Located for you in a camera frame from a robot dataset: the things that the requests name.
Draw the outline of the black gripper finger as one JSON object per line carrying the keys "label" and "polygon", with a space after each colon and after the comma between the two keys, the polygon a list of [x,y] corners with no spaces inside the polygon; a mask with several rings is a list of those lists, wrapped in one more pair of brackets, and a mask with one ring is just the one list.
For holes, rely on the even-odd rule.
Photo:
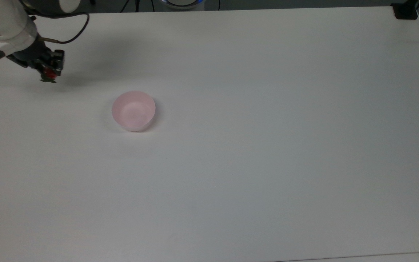
{"label": "black gripper finger", "polygon": [[56,83],[57,74],[48,66],[37,61],[31,63],[31,67],[40,73],[40,81],[44,83]]}
{"label": "black gripper finger", "polygon": [[54,71],[56,76],[61,76],[64,68],[65,52],[61,49],[56,49],[50,52],[49,67]]}

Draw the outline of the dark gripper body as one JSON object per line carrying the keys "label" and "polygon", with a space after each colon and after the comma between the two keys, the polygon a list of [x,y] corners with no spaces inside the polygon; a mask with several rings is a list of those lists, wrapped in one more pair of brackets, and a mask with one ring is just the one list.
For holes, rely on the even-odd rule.
{"label": "dark gripper body", "polygon": [[7,55],[7,58],[21,67],[32,67],[31,64],[37,61],[49,61],[51,59],[51,49],[45,45],[44,41],[40,40],[40,36],[37,36],[29,47]]}

